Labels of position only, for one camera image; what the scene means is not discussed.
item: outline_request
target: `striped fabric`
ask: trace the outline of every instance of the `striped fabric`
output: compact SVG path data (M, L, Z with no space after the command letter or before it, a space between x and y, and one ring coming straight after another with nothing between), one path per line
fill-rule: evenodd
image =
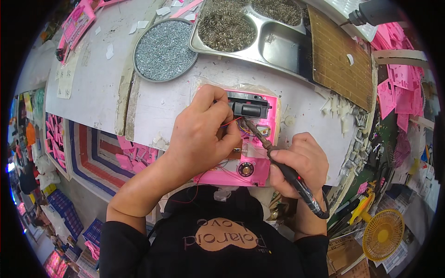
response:
M123 154L116 135L69 121L73 171L114 196L135 175L120 167L116 154Z

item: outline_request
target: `orange cloth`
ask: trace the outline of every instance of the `orange cloth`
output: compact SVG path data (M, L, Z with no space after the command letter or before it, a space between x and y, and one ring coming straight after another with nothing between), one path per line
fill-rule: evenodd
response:
M28 146L36 142L36 131L31 123L28 123L26 127L26 139L28 140Z

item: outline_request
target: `light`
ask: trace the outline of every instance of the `light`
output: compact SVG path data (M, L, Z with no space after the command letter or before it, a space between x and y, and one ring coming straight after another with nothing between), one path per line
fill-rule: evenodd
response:
M15 167L16 165L14 164L14 162L8 163L8 173L14 170Z

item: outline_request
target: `brown board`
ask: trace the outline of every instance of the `brown board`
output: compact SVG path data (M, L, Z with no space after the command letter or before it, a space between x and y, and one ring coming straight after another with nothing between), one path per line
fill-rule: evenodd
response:
M308 5L315 82L371 111L371 56L325 14ZM350 65L346 54L351 54Z

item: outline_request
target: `black shirt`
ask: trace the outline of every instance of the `black shirt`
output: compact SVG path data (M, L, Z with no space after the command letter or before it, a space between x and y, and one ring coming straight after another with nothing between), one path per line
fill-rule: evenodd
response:
M213 197L215 187L200 185L192 203L171 201L190 200L195 188L170 198L171 215L155 226L152 245L127 224L106 222L101 278L328 276L326 236L290 242L263 221L261 205L245 188L217 202L203 197Z

